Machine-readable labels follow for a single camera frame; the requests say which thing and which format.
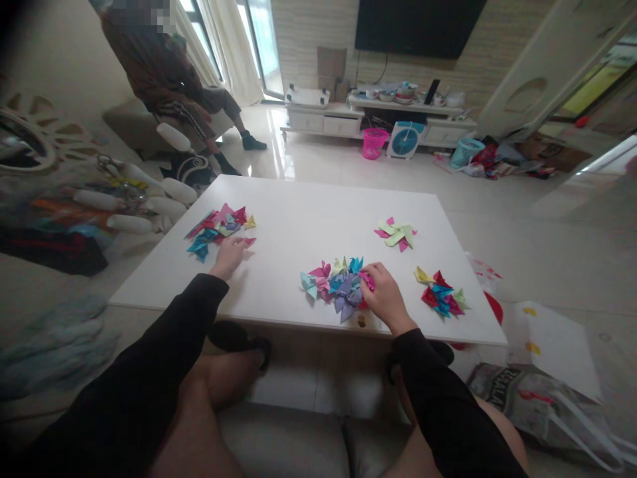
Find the slipper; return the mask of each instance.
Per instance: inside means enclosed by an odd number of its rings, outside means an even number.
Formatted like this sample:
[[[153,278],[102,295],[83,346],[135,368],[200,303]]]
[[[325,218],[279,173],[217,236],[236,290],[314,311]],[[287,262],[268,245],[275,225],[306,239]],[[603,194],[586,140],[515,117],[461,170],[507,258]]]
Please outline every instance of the slipper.
[[[219,321],[212,324],[208,338],[215,347],[224,352],[246,352],[260,349],[263,351],[263,363],[259,370],[264,371],[270,363],[272,344],[263,337],[248,338],[248,331],[232,321]]]

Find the blue basket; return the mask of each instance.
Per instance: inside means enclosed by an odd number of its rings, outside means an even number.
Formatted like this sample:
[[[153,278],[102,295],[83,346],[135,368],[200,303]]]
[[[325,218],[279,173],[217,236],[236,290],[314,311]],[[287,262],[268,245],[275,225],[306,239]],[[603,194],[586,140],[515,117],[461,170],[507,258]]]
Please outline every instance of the blue basket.
[[[462,138],[458,141],[458,148],[454,151],[449,164],[456,169],[467,166],[473,157],[484,148],[484,144],[475,139]]]

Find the tv stand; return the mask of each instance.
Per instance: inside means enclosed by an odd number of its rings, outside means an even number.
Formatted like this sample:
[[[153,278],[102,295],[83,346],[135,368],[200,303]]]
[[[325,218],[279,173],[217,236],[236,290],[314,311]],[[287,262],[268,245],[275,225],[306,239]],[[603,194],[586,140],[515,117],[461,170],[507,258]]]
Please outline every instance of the tv stand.
[[[329,103],[324,110],[286,104],[289,126],[281,127],[283,140],[287,141],[288,133],[363,139],[361,123],[367,108],[427,114],[427,129],[419,141],[421,146],[456,148],[458,140],[478,126],[468,118],[464,121],[452,120],[453,116],[462,113],[462,108],[428,106],[422,101],[403,105],[354,96],[349,99],[350,106],[345,103]]]

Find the television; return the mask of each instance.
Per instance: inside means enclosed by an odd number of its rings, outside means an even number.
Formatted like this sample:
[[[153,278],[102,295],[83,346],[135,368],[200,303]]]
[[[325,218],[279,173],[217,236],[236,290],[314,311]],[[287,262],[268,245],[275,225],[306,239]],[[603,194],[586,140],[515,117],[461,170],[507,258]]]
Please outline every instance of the television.
[[[356,49],[456,59],[486,0],[360,0]]]

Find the black sleeve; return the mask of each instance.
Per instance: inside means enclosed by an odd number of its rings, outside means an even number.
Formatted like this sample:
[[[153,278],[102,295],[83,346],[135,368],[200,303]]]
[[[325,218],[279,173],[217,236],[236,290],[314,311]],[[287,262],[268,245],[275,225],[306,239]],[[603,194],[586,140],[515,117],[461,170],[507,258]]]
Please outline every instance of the black sleeve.
[[[527,476],[500,430],[420,329],[397,337],[391,347],[420,430],[443,476]]]
[[[142,476],[177,408],[228,284],[198,274],[148,328],[85,387],[20,457],[25,475]]]

